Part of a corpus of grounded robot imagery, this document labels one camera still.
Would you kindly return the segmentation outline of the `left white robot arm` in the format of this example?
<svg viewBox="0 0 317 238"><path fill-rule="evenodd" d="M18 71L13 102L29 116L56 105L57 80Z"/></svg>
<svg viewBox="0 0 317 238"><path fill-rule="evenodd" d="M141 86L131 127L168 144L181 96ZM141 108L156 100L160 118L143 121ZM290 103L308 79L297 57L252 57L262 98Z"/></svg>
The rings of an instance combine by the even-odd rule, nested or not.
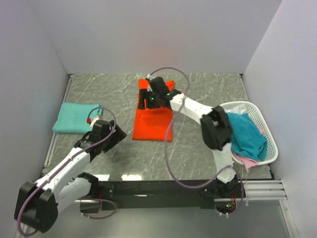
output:
<svg viewBox="0 0 317 238"><path fill-rule="evenodd" d="M96 120L92 129L79 139L66 157L49 173L35 182L25 182L19 189L14 219L21 236L47 232L59 213L77 199L90 199L113 206L110 196L103 198L99 179L81 170L99 154L106 153L121 142L127 134L116 120Z"/></svg>

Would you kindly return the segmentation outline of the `orange t-shirt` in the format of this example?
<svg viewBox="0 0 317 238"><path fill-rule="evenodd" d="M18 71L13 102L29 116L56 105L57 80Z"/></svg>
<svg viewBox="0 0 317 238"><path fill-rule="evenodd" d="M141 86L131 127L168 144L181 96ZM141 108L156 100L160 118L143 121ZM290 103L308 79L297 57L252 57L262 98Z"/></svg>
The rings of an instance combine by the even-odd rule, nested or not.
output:
<svg viewBox="0 0 317 238"><path fill-rule="evenodd" d="M146 102L141 93L142 90L147 90L148 85L147 80L138 80L138 104L132 139L164 141L167 128L173 118L173 112L167 108L148 109L145 107Z"/></svg>

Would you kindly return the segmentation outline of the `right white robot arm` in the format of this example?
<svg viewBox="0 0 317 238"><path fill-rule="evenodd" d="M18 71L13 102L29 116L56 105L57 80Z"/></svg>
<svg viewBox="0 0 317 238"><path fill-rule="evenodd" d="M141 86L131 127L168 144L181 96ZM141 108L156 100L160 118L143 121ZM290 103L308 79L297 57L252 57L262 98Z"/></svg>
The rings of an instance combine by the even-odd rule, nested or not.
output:
<svg viewBox="0 0 317 238"><path fill-rule="evenodd" d="M215 175L200 185L189 185L175 177L171 168L168 168L170 176L180 186L187 189L203 189L213 181L220 182L217 192L221 197L228 198L240 182L241 177L233 167L231 152L232 126L223 107L211 107L199 103L187 97L177 89L169 89L162 77L148 76L147 86L140 90L140 109L165 108L175 113L192 119L196 122L202 133L204 144L211 149L216 166Z"/></svg>

